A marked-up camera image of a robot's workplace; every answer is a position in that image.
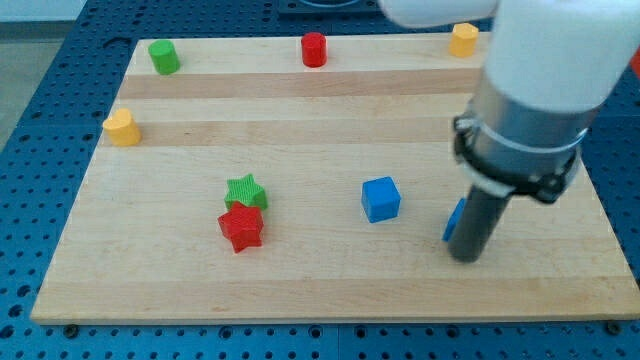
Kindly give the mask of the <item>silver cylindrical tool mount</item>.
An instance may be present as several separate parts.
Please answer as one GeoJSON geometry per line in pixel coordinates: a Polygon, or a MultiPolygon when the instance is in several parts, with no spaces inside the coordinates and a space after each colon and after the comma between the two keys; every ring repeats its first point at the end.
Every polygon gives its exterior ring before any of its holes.
{"type": "Polygon", "coordinates": [[[576,175],[581,142],[596,114],[536,109],[483,74],[465,112],[453,120],[455,158],[472,184],[490,195],[552,204],[576,175]]]}

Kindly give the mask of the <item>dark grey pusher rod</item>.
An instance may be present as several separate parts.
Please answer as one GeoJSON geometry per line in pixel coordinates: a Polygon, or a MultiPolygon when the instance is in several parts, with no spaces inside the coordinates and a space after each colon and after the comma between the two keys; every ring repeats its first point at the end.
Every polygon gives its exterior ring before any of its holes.
{"type": "Polygon", "coordinates": [[[495,196],[472,185],[462,214],[449,238],[449,254],[462,263],[476,262],[484,252],[510,200],[510,195],[495,196]]]}

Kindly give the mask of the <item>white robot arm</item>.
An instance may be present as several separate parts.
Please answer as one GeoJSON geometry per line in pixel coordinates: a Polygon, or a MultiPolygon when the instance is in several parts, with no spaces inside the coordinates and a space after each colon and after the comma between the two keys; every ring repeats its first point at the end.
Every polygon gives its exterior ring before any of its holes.
{"type": "Polygon", "coordinates": [[[472,185],[448,250],[476,261],[514,196],[555,202],[580,144],[639,45],[635,1],[383,1],[405,28],[489,18],[479,85],[453,121],[454,153],[472,185]]]}

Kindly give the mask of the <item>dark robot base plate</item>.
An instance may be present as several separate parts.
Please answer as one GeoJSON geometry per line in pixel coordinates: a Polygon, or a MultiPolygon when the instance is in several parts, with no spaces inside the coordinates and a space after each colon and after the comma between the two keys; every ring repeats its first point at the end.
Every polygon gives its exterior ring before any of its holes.
{"type": "Polygon", "coordinates": [[[379,13],[376,0],[276,0],[279,15],[379,13]]]}

